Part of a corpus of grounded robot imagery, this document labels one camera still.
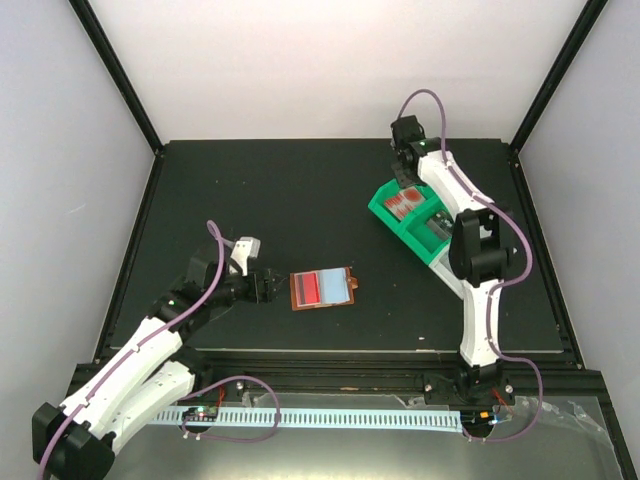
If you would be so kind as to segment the brown leather card holder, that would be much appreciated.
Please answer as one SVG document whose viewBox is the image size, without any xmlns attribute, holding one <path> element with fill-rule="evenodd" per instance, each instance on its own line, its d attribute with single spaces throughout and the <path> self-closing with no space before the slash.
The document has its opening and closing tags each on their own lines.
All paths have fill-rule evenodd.
<svg viewBox="0 0 640 480">
<path fill-rule="evenodd" d="M 296 305 L 294 275 L 305 272 L 316 272 L 318 274 L 321 302 L 313 306 L 298 307 Z M 289 277 L 290 299 L 293 311 L 352 305 L 355 302 L 354 291 L 359 287 L 359 283 L 358 279 L 352 275 L 350 267 L 316 269 L 305 272 L 291 273 Z"/>
</svg>

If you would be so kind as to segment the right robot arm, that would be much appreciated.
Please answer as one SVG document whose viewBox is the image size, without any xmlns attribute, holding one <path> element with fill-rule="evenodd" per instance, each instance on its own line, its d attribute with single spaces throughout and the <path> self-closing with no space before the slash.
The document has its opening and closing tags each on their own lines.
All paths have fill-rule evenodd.
<svg viewBox="0 0 640 480">
<path fill-rule="evenodd" d="M 392 168 L 402 186 L 424 184 L 443 202 L 453 219 L 449 265 L 460 280 L 463 336 L 457 396 L 476 403 L 500 383 L 502 361 L 494 331 L 499 323 L 500 291 L 513 260 L 514 235 L 490 208 L 494 201 L 482 193 L 444 145 L 425 136 L 414 115 L 391 124 Z"/>
</svg>

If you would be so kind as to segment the red credit card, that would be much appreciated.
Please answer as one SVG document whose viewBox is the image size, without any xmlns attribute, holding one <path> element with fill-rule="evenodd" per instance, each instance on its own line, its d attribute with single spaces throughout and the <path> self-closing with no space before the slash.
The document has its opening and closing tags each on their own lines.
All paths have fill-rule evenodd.
<svg viewBox="0 0 640 480">
<path fill-rule="evenodd" d="M 321 302 L 319 278 L 316 272 L 295 274 L 294 286 L 298 307 L 313 306 Z"/>
</svg>

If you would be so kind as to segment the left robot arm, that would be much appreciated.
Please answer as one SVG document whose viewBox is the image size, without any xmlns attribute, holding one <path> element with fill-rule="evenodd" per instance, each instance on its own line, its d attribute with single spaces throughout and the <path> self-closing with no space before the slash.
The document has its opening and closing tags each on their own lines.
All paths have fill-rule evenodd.
<svg viewBox="0 0 640 480">
<path fill-rule="evenodd" d="M 187 342 L 219 308 L 272 301 L 277 280 L 270 268 L 193 256 L 186 274 L 86 384 L 60 405 L 36 410 L 31 431 L 38 478 L 102 479 L 123 447 L 165 408 L 249 381 L 247 375 L 216 378 L 211 362 Z"/>
</svg>

